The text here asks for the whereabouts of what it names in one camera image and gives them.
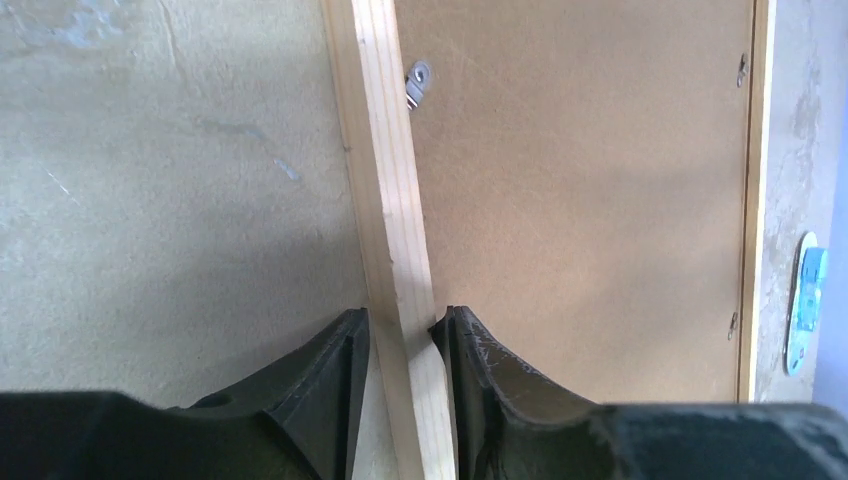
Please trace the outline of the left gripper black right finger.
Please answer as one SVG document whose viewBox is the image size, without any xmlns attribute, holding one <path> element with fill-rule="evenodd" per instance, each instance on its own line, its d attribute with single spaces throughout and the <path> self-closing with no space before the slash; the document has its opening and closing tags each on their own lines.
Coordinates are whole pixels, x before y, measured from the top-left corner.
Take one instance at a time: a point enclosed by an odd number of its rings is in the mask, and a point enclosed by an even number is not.
<svg viewBox="0 0 848 480">
<path fill-rule="evenodd" d="M 843 479 L 847 423 L 801 403 L 598 404 L 465 306 L 430 330 L 451 376 L 462 479 Z"/>
</svg>

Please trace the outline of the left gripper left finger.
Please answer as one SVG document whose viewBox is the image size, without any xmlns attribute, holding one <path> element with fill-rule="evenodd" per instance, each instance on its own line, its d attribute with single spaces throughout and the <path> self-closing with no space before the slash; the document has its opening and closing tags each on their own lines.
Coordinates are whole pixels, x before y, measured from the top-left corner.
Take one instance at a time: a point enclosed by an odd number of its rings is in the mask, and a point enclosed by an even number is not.
<svg viewBox="0 0 848 480">
<path fill-rule="evenodd" d="M 348 310 L 187 408 L 108 391 L 3 393 L 5 479 L 349 479 L 370 353 Z"/>
</svg>

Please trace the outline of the wooden picture frame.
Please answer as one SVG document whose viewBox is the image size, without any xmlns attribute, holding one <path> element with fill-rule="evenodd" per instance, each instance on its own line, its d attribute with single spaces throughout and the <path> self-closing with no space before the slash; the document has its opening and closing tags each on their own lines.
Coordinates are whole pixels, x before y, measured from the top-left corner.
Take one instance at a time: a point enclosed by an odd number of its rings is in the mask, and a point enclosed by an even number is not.
<svg viewBox="0 0 848 480">
<path fill-rule="evenodd" d="M 399 474 L 460 479 L 450 371 L 430 334 L 449 305 L 437 304 L 433 287 L 411 122 L 434 74 L 426 60 L 404 60 L 398 2 L 326 1 L 322 10 Z M 748 84 L 740 296 L 729 332 L 738 343 L 736 396 L 621 402 L 748 402 L 753 396 L 750 277 L 758 254 L 753 201 L 762 164 L 755 139 L 775 3 L 748 2 L 752 40 L 738 66 Z"/>
</svg>

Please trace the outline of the brown backing board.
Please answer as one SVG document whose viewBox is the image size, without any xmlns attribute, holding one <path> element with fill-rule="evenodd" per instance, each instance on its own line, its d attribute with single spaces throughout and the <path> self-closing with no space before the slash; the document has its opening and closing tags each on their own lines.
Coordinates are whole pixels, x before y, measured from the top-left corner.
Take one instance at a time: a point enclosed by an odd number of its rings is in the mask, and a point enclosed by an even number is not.
<svg viewBox="0 0 848 480">
<path fill-rule="evenodd" d="M 400 1 L 439 306 L 596 402 L 730 401 L 748 1 Z"/>
</svg>

